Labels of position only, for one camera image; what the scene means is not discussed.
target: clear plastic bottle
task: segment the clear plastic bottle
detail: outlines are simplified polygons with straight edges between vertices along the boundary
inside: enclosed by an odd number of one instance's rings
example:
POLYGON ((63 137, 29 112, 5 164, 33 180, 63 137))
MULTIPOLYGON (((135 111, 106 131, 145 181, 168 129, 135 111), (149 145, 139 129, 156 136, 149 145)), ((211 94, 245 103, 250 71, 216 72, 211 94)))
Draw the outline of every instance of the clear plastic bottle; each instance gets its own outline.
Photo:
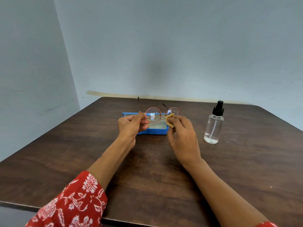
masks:
POLYGON ((216 144, 219 141, 219 135, 222 129, 224 118, 222 117, 224 108, 223 101, 218 101, 216 107, 212 111, 212 115, 209 116, 204 140, 210 144, 216 144))

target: red sleeve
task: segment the red sleeve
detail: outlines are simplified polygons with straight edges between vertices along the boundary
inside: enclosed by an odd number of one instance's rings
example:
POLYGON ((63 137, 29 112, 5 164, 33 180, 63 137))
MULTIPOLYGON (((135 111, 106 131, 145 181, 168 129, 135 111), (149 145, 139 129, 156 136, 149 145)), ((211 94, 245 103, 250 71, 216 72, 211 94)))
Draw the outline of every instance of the red sleeve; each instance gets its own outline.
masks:
POLYGON ((262 222, 260 225, 257 225, 256 227, 278 227, 274 223, 270 221, 262 222))
POLYGON ((106 202, 101 185, 83 171, 25 226, 99 226, 106 202))

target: yellow cleaning cloth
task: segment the yellow cleaning cloth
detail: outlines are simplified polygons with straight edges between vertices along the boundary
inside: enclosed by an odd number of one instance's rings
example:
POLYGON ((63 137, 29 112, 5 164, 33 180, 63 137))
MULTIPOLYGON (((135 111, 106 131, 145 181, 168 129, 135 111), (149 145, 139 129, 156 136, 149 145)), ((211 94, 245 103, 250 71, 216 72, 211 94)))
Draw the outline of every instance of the yellow cleaning cloth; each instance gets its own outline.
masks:
POLYGON ((173 124, 171 124, 170 122, 167 121, 167 119, 170 118, 170 117, 172 117, 172 116, 174 116, 174 113, 169 114, 168 116, 166 116, 165 117, 165 121, 166 121, 167 125, 169 125, 171 128, 174 128, 175 126, 173 124))

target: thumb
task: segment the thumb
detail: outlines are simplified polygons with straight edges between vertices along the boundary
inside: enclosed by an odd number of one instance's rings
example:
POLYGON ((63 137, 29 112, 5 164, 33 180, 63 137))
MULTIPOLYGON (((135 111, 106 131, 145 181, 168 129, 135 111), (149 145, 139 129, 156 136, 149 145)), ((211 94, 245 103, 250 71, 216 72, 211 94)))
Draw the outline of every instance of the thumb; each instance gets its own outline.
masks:
POLYGON ((169 139, 169 145, 172 148, 175 143, 175 137, 174 137, 174 130, 169 127, 169 130, 167 131, 167 137, 169 139))
POLYGON ((140 125, 141 119, 145 117, 145 114, 142 112, 139 112, 131 121, 131 123, 140 125))

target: forearm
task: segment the forearm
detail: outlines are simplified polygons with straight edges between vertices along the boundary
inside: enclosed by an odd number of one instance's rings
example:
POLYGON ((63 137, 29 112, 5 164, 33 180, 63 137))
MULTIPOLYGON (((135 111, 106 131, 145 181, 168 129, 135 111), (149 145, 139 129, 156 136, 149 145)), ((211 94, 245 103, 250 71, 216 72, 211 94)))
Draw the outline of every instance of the forearm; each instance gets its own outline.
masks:
POLYGON ((204 160, 185 168, 197 183, 222 227, 254 227, 267 221, 263 214, 221 180, 204 160))
POLYGON ((106 190, 114 173, 128 152, 129 150, 127 149, 125 141, 118 137, 87 171, 90 172, 101 184, 102 188, 106 190))

